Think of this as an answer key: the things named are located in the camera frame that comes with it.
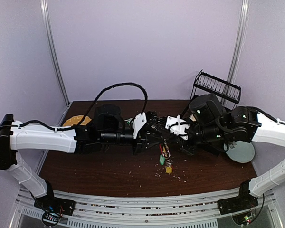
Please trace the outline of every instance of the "gray disc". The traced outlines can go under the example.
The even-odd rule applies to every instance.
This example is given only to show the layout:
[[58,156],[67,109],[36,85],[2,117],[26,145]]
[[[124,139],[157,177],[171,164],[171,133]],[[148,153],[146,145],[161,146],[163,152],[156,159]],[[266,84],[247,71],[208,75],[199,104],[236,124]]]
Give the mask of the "gray disc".
[[226,152],[229,158],[239,163],[250,162],[255,156],[255,148],[251,143],[238,141],[236,146]]

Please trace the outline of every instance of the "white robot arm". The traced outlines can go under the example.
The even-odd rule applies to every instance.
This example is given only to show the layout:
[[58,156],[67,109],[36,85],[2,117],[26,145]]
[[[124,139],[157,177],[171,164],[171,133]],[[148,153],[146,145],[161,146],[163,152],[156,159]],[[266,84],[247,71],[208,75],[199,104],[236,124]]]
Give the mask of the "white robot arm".
[[[130,145],[135,153],[148,149],[154,144],[148,138],[150,135],[157,144],[163,143],[161,137],[155,137],[161,126],[162,129],[166,128],[177,135],[182,147],[189,148],[192,144],[219,140],[226,143],[240,140],[266,142],[285,147],[285,122],[275,121],[247,107],[238,107],[228,114],[223,109],[216,112],[215,109],[218,108],[209,104],[211,99],[206,97],[207,107],[200,104],[190,107],[195,121],[182,120],[179,117],[159,118],[153,112],[147,112],[147,114],[138,114],[132,128],[125,127],[124,122],[121,123],[121,118],[115,114],[114,106],[100,107],[95,112],[98,114],[97,117],[88,126],[71,128],[25,125],[14,121],[13,115],[8,114],[3,119],[0,129],[0,169],[6,170],[31,192],[37,203],[36,206],[50,211],[63,208],[64,214],[72,215],[74,202],[54,197],[50,183],[32,171],[17,150],[48,149],[85,154],[100,150],[102,145],[117,144]],[[267,173],[245,181],[241,185],[238,197],[220,200],[218,205],[221,214],[248,209],[251,202],[256,206],[258,197],[284,181],[285,159]]]

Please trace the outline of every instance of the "dish rack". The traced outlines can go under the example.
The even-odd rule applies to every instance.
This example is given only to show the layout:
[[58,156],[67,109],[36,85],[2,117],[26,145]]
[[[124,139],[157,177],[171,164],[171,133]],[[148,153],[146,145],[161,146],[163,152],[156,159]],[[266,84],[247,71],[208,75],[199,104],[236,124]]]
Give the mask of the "dish rack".
[[[195,77],[193,88],[190,96],[189,103],[196,98],[197,89],[206,91],[208,93],[213,93],[216,96],[225,99],[233,103],[233,109],[238,105],[241,99],[241,87],[227,82],[221,78],[215,77],[213,75],[207,74],[201,70]],[[181,117],[185,115],[189,107],[189,104],[181,113]]]

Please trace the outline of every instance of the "dark wooden tabletop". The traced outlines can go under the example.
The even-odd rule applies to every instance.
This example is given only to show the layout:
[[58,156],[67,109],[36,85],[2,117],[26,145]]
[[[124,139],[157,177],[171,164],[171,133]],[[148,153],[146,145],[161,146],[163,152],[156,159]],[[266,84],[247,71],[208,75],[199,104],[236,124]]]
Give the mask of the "dark wooden tabletop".
[[[158,116],[176,116],[188,101],[151,100],[146,110],[157,111]],[[143,107],[143,101],[101,101],[120,106],[122,117],[134,117]],[[65,120],[84,114],[91,102],[73,102]],[[152,148],[132,156],[130,147],[111,146],[106,152],[89,155],[50,151],[40,176],[51,182],[53,189],[89,195],[116,197],[175,196],[227,190],[239,187],[256,173],[251,163],[240,164],[227,155],[212,155],[198,151],[188,156],[170,149],[173,173],[165,173],[159,164],[159,149]]]

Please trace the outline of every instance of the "purple wall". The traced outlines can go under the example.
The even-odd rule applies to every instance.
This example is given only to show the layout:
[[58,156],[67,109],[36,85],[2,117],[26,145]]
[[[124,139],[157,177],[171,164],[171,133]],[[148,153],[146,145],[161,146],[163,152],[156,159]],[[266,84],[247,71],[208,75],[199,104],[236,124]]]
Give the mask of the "purple wall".
[[[285,0],[252,1],[236,84],[242,85],[242,105],[260,107],[285,120]],[[266,143],[255,147],[258,174],[285,157],[285,148]],[[285,183],[274,192],[285,217]]]
[[[188,99],[195,75],[227,78],[241,0],[49,1],[58,60],[71,101],[132,81],[150,99]],[[143,99],[118,88],[101,99]]]
[[[57,124],[65,104],[55,78],[39,1],[0,1],[0,122],[6,113],[17,120]],[[41,151],[21,151],[36,168]],[[0,171],[0,228],[7,227],[19,190]]]

